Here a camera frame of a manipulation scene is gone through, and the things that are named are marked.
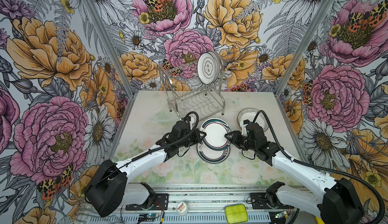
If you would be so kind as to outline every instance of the floral tablecloth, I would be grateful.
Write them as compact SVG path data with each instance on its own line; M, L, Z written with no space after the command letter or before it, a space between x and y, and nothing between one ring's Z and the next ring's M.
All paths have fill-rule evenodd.
M226 100L225 115L218 113L214 117L225 120L233 131L239 129L236 117L241 110L245 108L264 110L282 146L299 158L273 93L222 92L221 94ZM149 149L165 133L171 131L177 120L175 112L168 110L164 92L139 91L113 161L130 158ZM267 130L265 135L269 141L274 141L270 130ZM230 155L225 161L211 164L202 160L196 147L192 146L183 157L174 156L165 163L155 165L137 176L134 182L270 185L276 181L282 181L289 185L300 185L283 171L269 166L258 158L246 159L235 146L230 148ZM252 157L253 152L249 151L245 155Z

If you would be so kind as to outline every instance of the plate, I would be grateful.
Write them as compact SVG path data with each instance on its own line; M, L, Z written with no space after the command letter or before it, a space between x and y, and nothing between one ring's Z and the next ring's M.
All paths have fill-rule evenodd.
M249 120L250 122L252 122L258 111L259 110L253 108L246 108L241 110L240 113L237 115L237 124L239 125L239 127L242 129L241 126L244 124L244 120ZM268 123L262 113L260 113L257 117L256 123L263 128L263 131L268 130Z
M217 118L206 120L200 128L200 131L206 132L202 142L209 148L215 151L222 151L230 146L230 141L225 138L225 134L230 133L228 124Z
M218 79L218 76L220 75L220 59L219 57L216 55L216 53L212 52L212 51L208 51L209 54L211 54L216 62L216 74L214 76L214 81L216 81Z
M203 53L198 59L197 71L201 81L211 84L216 76L217 64L210 53Z
M208 163L221 163L229 156L230 148L226 148L223 151L214 151L201 142L197 144L197 152Z

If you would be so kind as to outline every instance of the dish rack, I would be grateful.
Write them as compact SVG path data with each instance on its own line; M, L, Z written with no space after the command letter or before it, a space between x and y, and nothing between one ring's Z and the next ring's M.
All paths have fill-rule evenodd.
M221 64L218 78L210 84L204 84L200 81L198 73L195 73L191 80L200 83L199 86L192 87L191 91L178 91L173 84L173 78L176 77L176 71L184 71L193 64L197 65L198 60L168 70L159 66L168 107L170 111L175 111L179 119L182 119L190 111L197 112L199 120L204 120L218 112L221 112L222 115L224 114L225 99L221 95L221 86L223 83L228 82L229 79L224 77L224 63L219 56L218 61Z

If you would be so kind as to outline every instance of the yellow object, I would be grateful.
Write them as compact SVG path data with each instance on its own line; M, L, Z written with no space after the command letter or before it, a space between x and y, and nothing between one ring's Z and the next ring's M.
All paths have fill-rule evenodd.
M317 223L318 224L325 224L321 219L319 219L318 217L315 217L317 219Z
M226 220L229 224L248 221L245 205L231 205L225 208Z

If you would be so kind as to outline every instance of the pink peony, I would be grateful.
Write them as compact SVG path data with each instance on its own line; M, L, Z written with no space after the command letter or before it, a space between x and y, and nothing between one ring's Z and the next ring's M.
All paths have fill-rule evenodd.
M139 16L148 12L148 6L145 0L132 0L133 15ZM192 4L191 0L173 0L173 6L176 8L174 19L164 19L161 21L145 23L144 26L152 36L160 37L165 34L176 33L181 28L186 28L190 24Z
M164 43L166 60L173 67L198 60L201 54L213 49L213 42L205 35L200 35L195 30L181 30L172 39ZM197 72L197 65L191 64L181 74L184 78L191 78Z
M326 44L326 53L339 62L352 63L356 67L366 66L388 49L388 19L376 27L363 26L357 32L349 31L349 14L371 11L377 3L349 0L331 21L332 28Z
M85 161L83 137L88 116L67 97L53 97L26 110L15 127L18 150L11 158L11 173L31 177L36 183L59 176L73 164Z
M0 153L4 151L11 139L12 125L19 114L17 102L7 91L0 89Z
M370 101L361 72L350 65L324 66L313 80L311 98L313 105L307 107L310 119L318 118L339 133L358 124Z

